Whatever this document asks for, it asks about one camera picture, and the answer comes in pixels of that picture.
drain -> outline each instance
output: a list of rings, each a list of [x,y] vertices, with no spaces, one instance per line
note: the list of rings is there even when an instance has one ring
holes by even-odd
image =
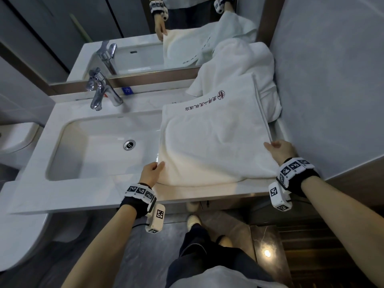
[[[133,139],[127,140],[124,143],[125,150],[132,150],[135,146],[136,146],[136,141],[134,141]]]

white towel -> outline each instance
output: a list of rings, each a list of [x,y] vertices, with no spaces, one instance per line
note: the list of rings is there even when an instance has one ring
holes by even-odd
[[[202,97],[163,107],[159,183],[197,187],[271,178],[278,165],[253,74],[234,77]]]
[[[238,37],[255,42],[257,26],[249,19],[226,11],[218,22],[200,28],[167,30],[164,35],[164,67],[201,65],[212,59],[214,48],[223,40]]]
[[[238,38],[222,41],[215,48],[213,58],[201,66],[187,93],[195,97],[206,95],[224,81],[245,73],[253,73],[255,77],[267,121],[276,120],[281,105],[273,82],[275,63],[272,53],[261,42],[248,44]]]

dark pants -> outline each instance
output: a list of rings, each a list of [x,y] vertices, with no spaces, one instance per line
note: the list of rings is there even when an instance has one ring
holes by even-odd
[[[179,258],[168,268],[166,288],[179,279],[203,273],[215,266],[239,271],[248,279],[272,282],[272,277],[239,248],[225,248],[211,241],[198,223],[185,235]]]
[[[189,8],[169,9],[167,29],[198,28],[209,23],[212,2],[211,0]]]

reflected faucet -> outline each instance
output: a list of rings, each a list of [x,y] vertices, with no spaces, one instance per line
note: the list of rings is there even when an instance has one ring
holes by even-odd
[[[86,86],[87,91],[93,91],[96,88],[95,96],[91,102],[91,109],[100,111],[101,102],[104,94],[111,100],[113,106],[119,106],[122,104],[121,97],[111,87],[111,84],[97,67],[94,70],[89,70],[89,80]]]
[[[103,41],[101,43],[101,47],[99,48],[99,50],[96,53],[100,57],[101,61],[108,68],[109,72],[112,75],[117,75],[118,71],[117,71],[117,68],[116,68],[114,56],[115,56],[116,48],[118,46],[117,46],[116,43],[113,43],[107,49],[108,43],[109,43],[109,40]]]

shoe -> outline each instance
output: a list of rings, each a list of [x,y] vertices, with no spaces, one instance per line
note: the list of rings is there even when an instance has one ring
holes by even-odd
[[[226,235],[221,235],[217,238],[216,243],[226,248],[233,248],[232,241]]]
[[[194,224],[196,224],[196,223],[198,223],[198,224],[201,225],[201,220],[200,220],[200,218],[199,218],[197,215],[194,215],[194,214],[190,215],[189,218],[188,218],[188,220],[187,220],[187,228],[188,228],[188,231],[190,231],[191,228],[192,228],[192,226],[193,226]]]

